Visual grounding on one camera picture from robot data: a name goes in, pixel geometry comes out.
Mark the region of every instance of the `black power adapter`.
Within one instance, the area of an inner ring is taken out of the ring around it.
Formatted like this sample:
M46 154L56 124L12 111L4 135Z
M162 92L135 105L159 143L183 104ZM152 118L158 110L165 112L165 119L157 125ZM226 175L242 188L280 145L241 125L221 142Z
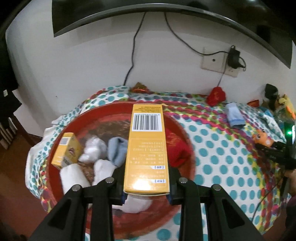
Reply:
M234 45L232 45L227 56L227 65L234 69L237 69L239 67L245 68L245 66L241 65L239 62L239 59L240 59L239 55L240 55L240 52L235 49Z

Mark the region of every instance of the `screw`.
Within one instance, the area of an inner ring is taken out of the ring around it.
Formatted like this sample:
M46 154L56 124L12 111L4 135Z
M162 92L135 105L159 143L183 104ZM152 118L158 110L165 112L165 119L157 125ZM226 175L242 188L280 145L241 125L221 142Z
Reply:
M74 186L72 187L72 190L73 190L74 192L77 192L78 190L80 190L80 185L78 185L78 184L74 185Z
M113 177L108 177L105 179L106 183L113 183L114 182L114 178Z
M185 177L180 177L180 178L179 178L179 182L180 182L180 183L187 183L187 181L188 181L188 179L185 178Z
M221 186L220 186L219 184L214 184L214 185L213 185L213 189L214 189L215 191L220 191L220 190L221 190Z

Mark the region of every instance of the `black television screen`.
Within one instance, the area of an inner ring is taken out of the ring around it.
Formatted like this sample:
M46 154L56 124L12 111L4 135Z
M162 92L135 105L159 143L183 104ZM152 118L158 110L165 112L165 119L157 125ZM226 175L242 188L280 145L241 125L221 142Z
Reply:
M196 15L230 26L291 67L294 30L261 0L52 0L54 37L99 19L149 11Z

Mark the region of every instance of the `yellow box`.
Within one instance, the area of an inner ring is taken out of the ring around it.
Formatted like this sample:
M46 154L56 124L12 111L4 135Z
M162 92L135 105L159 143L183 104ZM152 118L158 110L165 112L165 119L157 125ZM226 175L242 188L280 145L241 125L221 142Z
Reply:
M123 191L146 196L170 192L163 109L160 104L133 106Z
M78 157L82 154L83 148L76 139L74 133L66 132L63 134L56 149L52 164L61 169L73 163L77 163Z

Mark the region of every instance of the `wall outlet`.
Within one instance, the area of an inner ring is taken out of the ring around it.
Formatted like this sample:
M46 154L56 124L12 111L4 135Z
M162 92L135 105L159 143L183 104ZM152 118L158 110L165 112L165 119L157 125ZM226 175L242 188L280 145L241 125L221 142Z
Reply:
M214 53L217 51L219 50L210 50L210 49L203 48L203 53L205 54ZM214 55L203 56L201 68L223 73L226 59L227 59L226 53L218 53ZM227 65L225 74L230 75L232 77L237 77L240 71L241 71L241 68L233 69Z

